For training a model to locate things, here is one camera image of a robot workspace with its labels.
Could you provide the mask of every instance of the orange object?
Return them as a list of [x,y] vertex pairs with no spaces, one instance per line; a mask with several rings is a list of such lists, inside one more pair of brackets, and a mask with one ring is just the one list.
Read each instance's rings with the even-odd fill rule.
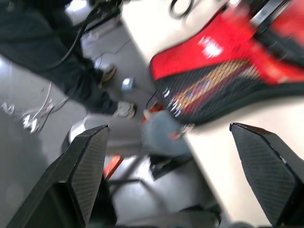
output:
[[[154,105],[149,109],[150,113],[155,113],[158,111],[161,111],[163,109],[163,105],[159,104],[158,102],[155,102]],[[108,180],[113,173],[117,170],[119,165],[123,162],[123,158],[119,155],[114,156],[109,164],[104,168],[104,178]]]
[[119,155],[114,156],[109,164],[104,168],[104,178],[109,179],[123,162],[123,158]]

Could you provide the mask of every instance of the white plug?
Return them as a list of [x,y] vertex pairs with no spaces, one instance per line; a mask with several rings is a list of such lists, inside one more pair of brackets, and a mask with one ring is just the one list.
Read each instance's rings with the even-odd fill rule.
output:
[[39,122],[37,118],[31,118],[30,115],[26,115],[23,119],[22,119],[22,125],[23,125],[23,129],[27,129],[29,130],[29,132],[31,134],[35,133],[37,131],[37,129],[39,128]]

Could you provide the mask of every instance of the cable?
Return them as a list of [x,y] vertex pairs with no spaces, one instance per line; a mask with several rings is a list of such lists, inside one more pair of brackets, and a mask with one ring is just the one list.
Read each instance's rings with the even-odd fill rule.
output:
[[100,57],[102,57],[104,54],[116,55],[118,52],[120,52],[120,51],[124,48],[124,46],[126,46],[128,43],[130,43],[130,41],[131,41],[131,39],[129,39],[127,42],[125,42],[125,43],[124,43],[120,48],[118,48],[118,50],[115,51],[115,52],[107,52],[107,51],[105,51],[105,52],[101,53],[98,57],[94,58],[92,61],[95,62],[97,59],[99,59]]
[[109,2],[100,2],[98,3],[98,5],[96,5],[92,11],[90,12],[90,14],[86,17],[86,19],[83,22],[80,22],[77,25],[72,26],[71,28],[65,28],[65,29],[61,29],[61,30],[57,30],[54,32],[50,32],[50,33],[43,33],[43,34],[35,34],[35,35],[30,35],[30,36],[24,36],[24,37],[0,37],[0,43],[20,43],[20,42],[31,42],[34,40],[39,40],[39,39],[49,39],[49,38],[53,38],[56,37],[60,34],[65,34],[65,33],[69,33],[72,32],[74,30],[79,30],[80,28],[82,28],[83,26],[87,26],[88,23],[93,22],[96,18],[94,17],[93,14],[98,13],[99,8],[106,8],[106,7],[116,7],[119,4],[119,0],[116,1],[116,4],[112,5],[112,2],[114,1],[109,1]]
[[152,98],[155,96],[155,94],[157,93],[157,90],[154,92],[154,94],[150,97],[150,99],[148,100],[147,104],[146,104],[146,108],[148,107],[150,101],[152,100]]
[[193,5],[194,5],[194,0],[190,0],[190,3],[189,3],[189,6],[186,8],[186,10],[181,13],[181,14],[177,14],[175,11],[174,11],[174,6],[175,4],[178,2],[178,0],[172,0],[171,4],[170,4],[170,8],[169,8],[169,14],[172,18],[174,19],[182,19],[182,18],[185,18],[187,17],[190,12],[192,11],[192,8],[193,8]]
[[89,13],[89,15],[87,16],[87,18],[85,19],[85,21],[83,22],[82,26],[80,27],[78,33],[77,33],[77,36],[74,40],[74,43],[72,44],[71,48],[67,51],[67,53],[58,61],[58,62],[55,62],[47,67],[45,67],[44,69],[36,69],[36,70],[33,70],[34,72],[36,73],[40,73],[40,72],[45,72],[45,71],[49,71],[49,70],[52,70],[58,66],[60,66],[61,64],[63,64],[72,54],[72,51],[74,50],[76,44],[78,42],[80,42],[80,38],[82,37],[88,23],[89,23],[89,18],[95,14],[97,11],[98,11],[99,7],[95,7],[94,9],[92,9],[92,11]]
[[[62,103],[67,102],[67,100],[69,100],[69,98],[64,99],[63,101],[61,101],[61,102],[55,104],[54,106],[57,107],[58,105],[61,105]],[[22,117],[24,117],[25,115],[28,115],[28,114],[37,112],[38,110],[39,110],[39,108],[36,108],[36,109],[29,109],[29,110],[23,112],[21,115],[22,115]]]
[[50,82],[50,84],[49,84],[48,92],[47,92],[47,97],[46,97],[46,99],[45,99],[43,105],[42,105],[41,108],[38,110],[38,112],[36,112],[36,114],[33,116],[32,120],[35,119],[35,118],[38,116],[38,114],[42,111],[42,109],[43,109],[43,108],[45,107],[45,105],[47,104],[49,95],[50,95],[50,93],[51,93],[51,89],[52,89],[52,82]]
[[59,105],[59,104],[62,104],[62,105],[61,105],[58,109],[56,109],[56,110],[54,110],[54,109],[55,109],[55,107],[56,107],[57,105],[55,105],[54,107],[52,107],[52,108],[50,109],[50,111],[48,112],[48,114],[47,114],[47,116],[46,116],[46,118],[45,118],[45,120],[44,120],[42,126],[35,132],[35,134],[40,134],[40,132],[42,131],[44,125],[46,124],[46,122],[47,122],[47,120],[48,120],[48,117],[49,117],[51,114],[53,114],[53,113],[59,111],[59,110],[60,110],[68,101],[69,101],[69,98],[67,98],[67,99],[65,99],[64,101],[58,103],[57,105]]
[[155,92],[151,92],[149,90],[146,90],[146,89],[143,89],[141,86],[138,86],[138,85],[134,85],[135,88],[138,88],[140,91],[146,93],[146,94],[149,94],[149,95],[152,95],[152,96],[155,96]]
[[47,116],[46,116],[46,119],[44,120],[42,126],[35,132],[35,134],[40,134],[40,132],[42,131],[44,125],[46,124],[47,120],[48,120],[48,117],[49,115],[51,114],[51,112],[53,111],[55,107],[52,107],[51,110],[48,112]]

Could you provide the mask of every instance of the white table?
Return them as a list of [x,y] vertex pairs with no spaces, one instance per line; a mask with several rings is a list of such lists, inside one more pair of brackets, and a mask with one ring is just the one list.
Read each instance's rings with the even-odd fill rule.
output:
[[[183,21],[169,16],[170,2],[142,0],[124,5],[123,21],[146,63],[160,50],[197,33],[225,3],[198,1],[193,12]],[[228,218],[254,226],[269,225],[245,178],[229,131],[231,122],[274,132],[304,158],[304,98],[284,98],[249,105],[186,134],[194,158]]]

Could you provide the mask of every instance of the dark pants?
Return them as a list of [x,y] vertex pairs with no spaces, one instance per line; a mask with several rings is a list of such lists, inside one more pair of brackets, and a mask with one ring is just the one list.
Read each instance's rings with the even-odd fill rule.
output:
[[[56,29],[70,28],[72,22],[64,10],[42,13],[35,9],[7,11],[0,5],[0,36],[28,37]],[[83,57],[78,43],[72,56],[53,70],[40,72],[58,62],[72,46],[77,31],[45,40],[22,43],[0,43],[0,54],[30,71],[52,81],[68,97],[83,104],[90,112],[113,114],[117,103],[98,88],[100,78],[91,60]]]

